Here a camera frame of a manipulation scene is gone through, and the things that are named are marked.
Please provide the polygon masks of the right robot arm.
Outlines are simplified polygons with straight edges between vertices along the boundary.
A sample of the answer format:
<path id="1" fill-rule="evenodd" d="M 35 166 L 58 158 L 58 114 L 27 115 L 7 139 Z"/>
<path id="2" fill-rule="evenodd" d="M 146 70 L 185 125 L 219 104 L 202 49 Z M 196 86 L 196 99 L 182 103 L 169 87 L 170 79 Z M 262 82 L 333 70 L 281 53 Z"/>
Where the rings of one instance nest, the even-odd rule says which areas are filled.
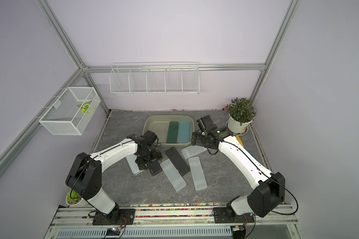
<path id="1" fill-rule="evenodd" d="M 252 192 L 227 203 L 231 217 L 254 213 L 263 218 L 285 199 L 285 178 L 260 164 L 226 127 L 217 127 L 209 115 L 196 121 L 199 130 L 192 133 L 191 145 L 215 149 L 227 156 L 247 179 Z"/>

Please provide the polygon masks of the frosted white pencil case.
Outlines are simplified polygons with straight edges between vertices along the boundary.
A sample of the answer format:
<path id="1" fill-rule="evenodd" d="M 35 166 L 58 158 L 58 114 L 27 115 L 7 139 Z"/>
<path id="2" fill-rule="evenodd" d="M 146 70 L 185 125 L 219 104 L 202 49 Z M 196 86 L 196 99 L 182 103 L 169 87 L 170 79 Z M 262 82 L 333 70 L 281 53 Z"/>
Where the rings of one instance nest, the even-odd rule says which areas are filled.
<path id="1" fill-rule="evenodd" d="M 193 183 L 196 191 L 207 188 L 207 182 L 199 160 L 199 157 L 191 157 L 188 159 Z"/>
<path id="2" fill-rule="evenodd" d="M 169 159 L 166 159 L 165 161 L 160 163 L 160 166 L 177 192 L 182 190 L 186 186 L 185 180 L 182 178 L 179 171 L 175 168 L 175 166 Z"/>
<path id="3" fill-rule="evenodd" d="M 197 145 L 191 145 L 191 146 L 185 147 L 181 150 L 183 157 L 185 159 L 195 157 L 205 151 L 207 151 L 207 149 L 205 147 L 197 146 Z"/>

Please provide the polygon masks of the dark green pencil case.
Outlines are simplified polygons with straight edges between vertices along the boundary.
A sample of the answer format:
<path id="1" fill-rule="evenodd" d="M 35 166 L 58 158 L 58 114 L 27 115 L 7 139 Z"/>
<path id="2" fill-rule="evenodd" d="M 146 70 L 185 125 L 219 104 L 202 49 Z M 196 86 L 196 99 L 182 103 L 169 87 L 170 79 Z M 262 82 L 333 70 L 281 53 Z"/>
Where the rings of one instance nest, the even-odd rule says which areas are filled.
<path id="1" fill-rule="evenodd" d="M 179 122 L 178 121 L 169 122 L 166 143 L 177 143 L 178 132 L 179 132 Z"/>

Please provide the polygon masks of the pale white pencil case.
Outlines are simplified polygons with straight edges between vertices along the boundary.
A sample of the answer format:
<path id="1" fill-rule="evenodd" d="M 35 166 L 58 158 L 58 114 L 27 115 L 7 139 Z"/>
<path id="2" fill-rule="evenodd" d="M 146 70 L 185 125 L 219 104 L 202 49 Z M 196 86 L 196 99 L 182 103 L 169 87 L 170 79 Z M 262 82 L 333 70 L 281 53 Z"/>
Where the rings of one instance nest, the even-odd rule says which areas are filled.
<path id="1" fill-rule="evenodd" d="M 137 156 L 134 154 L 126 156 L 126 160 L 127 160 L 129 167 L 134 175 L 138 175 L 145 171 L 144 169 L 141 170 L 139 168 L 138 164 L 135 162 L 136 159 L 137 159 Z"/>

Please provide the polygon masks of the light blue pencil case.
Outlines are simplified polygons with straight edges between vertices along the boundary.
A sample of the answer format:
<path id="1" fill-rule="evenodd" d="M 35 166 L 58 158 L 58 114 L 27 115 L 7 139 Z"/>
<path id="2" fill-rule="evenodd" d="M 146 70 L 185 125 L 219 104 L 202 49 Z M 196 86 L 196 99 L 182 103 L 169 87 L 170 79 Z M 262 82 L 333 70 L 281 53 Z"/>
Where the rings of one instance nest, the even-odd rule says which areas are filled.
<path id="1" fill-rule="evenodd" d="M 190 139 L 190 122 L 180 121 L 178 129 L 178 143 L 188 143 Z"/>

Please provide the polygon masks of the grey-green plastic storage box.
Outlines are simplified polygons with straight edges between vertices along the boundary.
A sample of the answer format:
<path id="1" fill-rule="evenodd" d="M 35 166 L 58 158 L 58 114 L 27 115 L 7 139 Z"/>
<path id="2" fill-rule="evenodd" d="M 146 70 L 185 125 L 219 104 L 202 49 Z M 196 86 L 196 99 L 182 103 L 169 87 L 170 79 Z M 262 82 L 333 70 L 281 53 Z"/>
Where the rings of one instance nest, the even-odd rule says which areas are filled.
<path id="1" fill-rule="evenodd" d="M 147 119 L 143 134 L 147 131 L 155 133 L 162 146 L 185 147 L 195 132 L 194 121 L 184 115 L 155 115 Z"/>

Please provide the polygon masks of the black pencil case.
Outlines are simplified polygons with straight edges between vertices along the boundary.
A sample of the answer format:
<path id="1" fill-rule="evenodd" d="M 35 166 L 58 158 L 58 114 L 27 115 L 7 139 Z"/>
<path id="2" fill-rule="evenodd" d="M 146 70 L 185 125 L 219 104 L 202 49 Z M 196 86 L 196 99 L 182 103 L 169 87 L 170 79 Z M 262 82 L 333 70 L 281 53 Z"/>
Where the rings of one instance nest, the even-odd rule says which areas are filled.
<path id="1" fill-rule="evenodd" d="M 163 171 L 158 160 L 150 161 L 146 164 L 146 166 L 152 176 L 156 176 Z"/>
<path id="2" fill-rule="evenodd" d="M 165 150 L 165 154 L 181 176 L 184 176 L 190 172 L 190 166 L 174 147 Z"/>

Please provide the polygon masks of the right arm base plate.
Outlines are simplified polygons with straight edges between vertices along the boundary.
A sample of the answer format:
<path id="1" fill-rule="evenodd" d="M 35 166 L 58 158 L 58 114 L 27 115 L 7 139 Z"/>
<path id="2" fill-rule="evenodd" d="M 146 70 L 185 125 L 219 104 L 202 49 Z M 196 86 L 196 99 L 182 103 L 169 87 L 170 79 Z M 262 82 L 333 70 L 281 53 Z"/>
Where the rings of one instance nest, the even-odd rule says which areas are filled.
<path id="1" fill-rule="evenodd" d="M 254 215 L 246 213 L 237 215 L 232 209 L 228 207 L 215 207 L 211 210 L 211 214 L 216 224 L 239 223 L 247 224 L 254 223 Z"/>

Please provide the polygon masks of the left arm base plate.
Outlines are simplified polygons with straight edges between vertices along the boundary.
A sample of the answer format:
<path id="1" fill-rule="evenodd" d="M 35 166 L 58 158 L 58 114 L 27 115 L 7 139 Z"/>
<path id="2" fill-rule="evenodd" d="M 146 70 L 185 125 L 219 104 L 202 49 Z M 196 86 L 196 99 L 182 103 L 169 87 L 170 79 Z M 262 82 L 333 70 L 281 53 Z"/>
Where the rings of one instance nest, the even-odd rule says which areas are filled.
<path id="1" fill-rule="evenodd" d="M 135 209 L 115 209 L 110 214 L 103 214 L 99 211 L 93 217 L 92 225 L 132 225 L 135 218 Z"/>

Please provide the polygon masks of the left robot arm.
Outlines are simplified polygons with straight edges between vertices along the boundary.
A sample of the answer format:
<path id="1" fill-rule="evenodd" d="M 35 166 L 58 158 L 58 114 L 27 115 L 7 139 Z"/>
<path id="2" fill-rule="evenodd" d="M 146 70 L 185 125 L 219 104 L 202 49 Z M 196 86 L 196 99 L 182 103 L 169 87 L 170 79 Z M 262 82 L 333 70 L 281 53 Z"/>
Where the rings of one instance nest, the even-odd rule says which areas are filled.
<path id="1" fill-rule="evenodd" d="M 158 146 L 158 137 L 152 131 L 142 136 L 127 136 L 120 143 L 92 154 L 80 153 L 74 160 L 65 184 L 81 198 L 93 206 L 103 216 L 116 216 L 119 206 L 102 188 L 102 173 L 130 156 L 136 156 L 135 163 L 139 170 L 149 170 L 151 174 L 159 173 L 153 169 L 159 166 L 162 154 L 154 149 Z"/>

